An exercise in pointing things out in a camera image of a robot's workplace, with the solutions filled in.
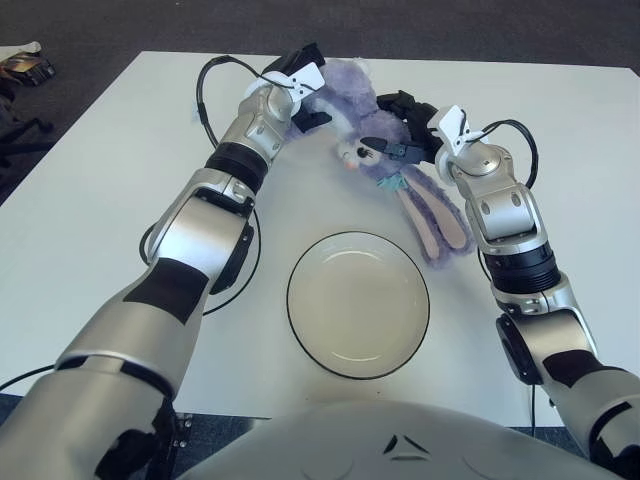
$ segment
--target pink inner ear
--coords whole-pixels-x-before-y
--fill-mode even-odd
[[[460,249],[467,244],[467,235],[465,234],[460,222],[455,215],[449,210],[449,208],[440,201],[433,193],[425,189],[421,184],[405,177],[405,180],[413,190],[420,195],[423,200],[429,205],[429,208],[433,212],[433,216],[436,217],[438,222],[438,228],[442,232],[442,236],[452,248]]]
[[[416,227],[427,256],[433,260],[438,259],[440,257],[440,245],[438,245],[438,240],[436,240],[436,237],[431,230],[431,226],[420,214],[420,211],[411,201],[406,190],[398,190],[398,198],[402,202],[402,205]]]

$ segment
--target white plate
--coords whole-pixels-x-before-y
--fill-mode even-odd
[[[320,366],[354,379],[397,370],[418,350],[429,294],[409,256],[377,235],[326,237],[298,260],[287,311],[302,348]]]

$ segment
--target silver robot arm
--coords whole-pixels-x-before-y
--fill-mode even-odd
[[[167,434],[207,296],[240,270],[255,195],[299,107],[303,92],[279,85],[291,80],[281,67],[297,73],[301,59],[285,60],[275,81],[250,87],[206,167],[157,222],[146,272],[98,310],[2,426],[0,478],[114,478],[144,465]],[[306,81],[319,88],[310,65]]]
[[[640,379],[602,365],[567,276],[558,270],[529,188],[507,150],[471,132],[457,106],[428,127],[443,141],[440,177],[457,185],[505,312],[498,333],[515,375],[541,385],[584,453],[626,478],[640,476]]]

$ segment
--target white table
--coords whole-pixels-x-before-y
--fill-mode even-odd
[[[194,114],[195,79],[209,58],[140,54],[0,208],[1,379],[54,361],[95,310],[143,271],[140,234],[211,153]],[[240,58],[256,68],[272,60]],[[476,127],[516,118],[530,128],[541,155],[534,193],[601,360],[640,374],[638,77],[575,66],[370,65],[379,93],[403,89],[434,105],[463,105]],[[250,81],[236,66],[210,73],[205,97],[218,135]],[[396,203],[346,171],[329,153],[330,141],[321,133],[287,146],[267,177],[258,201],[260,268],[241,300],[204,321],[176,409],[271,417],[317,402],[379,398],[526,425],[528,390],[507,365],[494,327],[499,311],[475,256],[445,271],[426,267]],[[524,141],[508,128],[492,141],[512,151],[526,178]],[[431,296],[420,350],[374,381],[318,367],[285,312],[286,281],[299,255],[351,229],[400,245],[421,266]],[[29,385],[9,391],[24,394]],[[544,395],[538,401],[539,423],[559,424]]]

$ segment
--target plate rim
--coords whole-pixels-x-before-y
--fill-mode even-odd
[[[409,259],[409,261],[415,267],[416,271],[418,272],[418,276],[420,277],[420,280],[422,280],[422,285],[424,286],[424,291],[427,294],[427,322],[426,322],[426,325],[424,327],[424,332],[422,332],[422,337],[420,338],[420,341],[416,345],[416,348],[413,350],[413,352],[411,352],[411,355],[409,355],[402,363],[400,363],[396,367],[394,367],[391,370],[388,370],[388,371],[386,371],[384,373],[381,373],[379,375],[373,375],[373,376],[368,376],[368,377],[355,377],[353,375],[347,375],[345,373],[337,372],[337,371],[329,368],[328,366],[324,365],[323,363],[321,363],[318,359],[316,359],[311,354],[311,352],[309,352],[309,350],[307,350],[307,348],[304,346],[304,344],[300,340],[300,337],[298,337],[296,329],[293,326],[293,322],[291,320],[291,309],[289,308],[289,291],[291,289],[291,280],[293,279],[293,275],[296,272],[296,269],[298,268],[298,265],[300,264],[302,259],[305,257],[305,255],[307,253],[309,253],[309,251],[311,249],[313,249],[319,243],[324,242],[325,240],[328,240],[329,238],[337,237],[339,235],[345,235],[345,234],[349,234],[349,233],[362,233],[362,234],[365,234],[365,235],[370,235],[372,237],[377,237],[377,238],[379,238],[381,240],[384,240],[387,243],[390,243],[391,245],[396,247],[398,250],[400,250],[404,254],[404,256],[407,257]],[[420,268],[418,268],[418,265],[416,264],[416,262],[413,260],[413,258],[411,258],[411,256],[407,252],[404,251],[404,249],[402,247],[400,247],[395,242],[392,242],[391,240],[389,240],[388,238],[383,237],[382,235],[378,235],[376,233],[371,233],[371,232],[366,232],[364,230],[344,230],[344,231],[332,233],[330,235],[326,235],[325,237],[322,237],[320,240],[317,240],[316,242],[311,244],[311,246],[309,246],[304,252],[302,252],[302,254],[298,257],[298,260],[296,261],[295,265],[291,269],[291,273],[289,274],[289,280],[287,281],[287,292],[286,292],[286,302],[285,303],[286,303],[286,306],[287,306],[287,319],[289,320],[289,327],[291,329],[291,332],[293,333],[293,336],[296,338],[298,344],[300,345],[300,347],[302,347],[302,350],[307,354],[307,356],[309,358],[311,358],[311,360],[313,360],[323,370],[326,370],[327,372],[333,373],[334,375],[337,375],[337,376],[342,377],[342,378],[348,378],[350,380],[376,380],[378,378],[382,378],[382,377],[386,377],[388,375],[391,375],[392,373],[394,373],[394,372],[398,371],[399,369],[401,369],[402,367],[404,367],[415,356],[415,354],[418,352],[418,350],[420,350],[420,347],[422,347],[422,343],[424,342],[424,339],[427,336],[427,330],[429,329],[429,323],[431,321],[431,297],[429,296],[429,288],[427,287],[427,282],[425,282],[425,280],[424,280],[424,275],[422,275],[422,272],[420,271]]]

